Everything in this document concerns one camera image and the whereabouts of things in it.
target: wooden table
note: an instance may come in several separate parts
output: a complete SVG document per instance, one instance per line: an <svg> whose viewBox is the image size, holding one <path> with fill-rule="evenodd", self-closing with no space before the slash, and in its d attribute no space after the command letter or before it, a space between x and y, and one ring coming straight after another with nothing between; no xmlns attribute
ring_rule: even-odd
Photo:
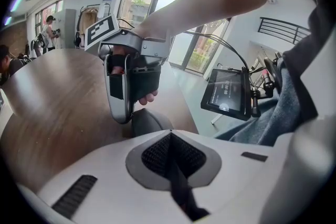
<svg viewBox="0 0 336 224"><path fill-rule="evenodd" d="M131 137L130 124L111 116L102 61L82 50L42 55L3 90L14 114L0 148L14 179L34 192L91 151ZM159 94L146 107L166 115L175 129L197 133L169 63L162 67Z"/></svg>

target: person in white shirt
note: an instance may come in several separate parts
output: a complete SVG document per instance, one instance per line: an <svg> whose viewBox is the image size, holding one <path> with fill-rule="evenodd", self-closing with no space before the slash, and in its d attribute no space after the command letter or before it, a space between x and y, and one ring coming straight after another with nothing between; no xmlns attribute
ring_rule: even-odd
<svg viewBox="0 0 336 224"><path fill-rule="evenodd" d="M53 23L54 17L53 16L48 16L46 24L44 25L43 29L42 29L42 37L43 37L43 41L46 45L46 48L48 48L48 51L51 51L55 48L54 46L54 42L53 39L54 38L58 38L58 35L54 35L53 31L51 29L51 25Z"/></svg>

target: black metal railing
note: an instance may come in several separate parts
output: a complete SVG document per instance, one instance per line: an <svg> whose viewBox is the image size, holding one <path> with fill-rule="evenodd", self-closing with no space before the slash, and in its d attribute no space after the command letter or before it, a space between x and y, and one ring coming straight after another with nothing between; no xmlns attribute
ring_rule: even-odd
<svg viewBox="0 0 336 224"><path fill-rule="evenodd" d="M292 44L310 35L309 29L296 24L266 17L260 17L260 19L259 33L274 36Z"/></svg>

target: fluorescent light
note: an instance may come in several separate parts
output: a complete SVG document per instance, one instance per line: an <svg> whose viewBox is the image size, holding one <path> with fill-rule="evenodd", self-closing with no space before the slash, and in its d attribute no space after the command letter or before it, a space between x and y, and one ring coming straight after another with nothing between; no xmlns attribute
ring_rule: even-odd
<svg viewBox="0 0 336 224"><path fill-rule="evenodd" d="M12 18L11 17L7 17L5 20L5 25L9 25L11 23Z"/></svg>
<svg viewBox="0 0 336 224"><path fill-rule="evenodd" d="M14 2L14 5L12 6L12 9L10 10L11 12L14 12L16 9L17 9L17 7L19 6L19 4L20 4L20 2L21 2L22 0L16 0L15 2Z"/></svg>

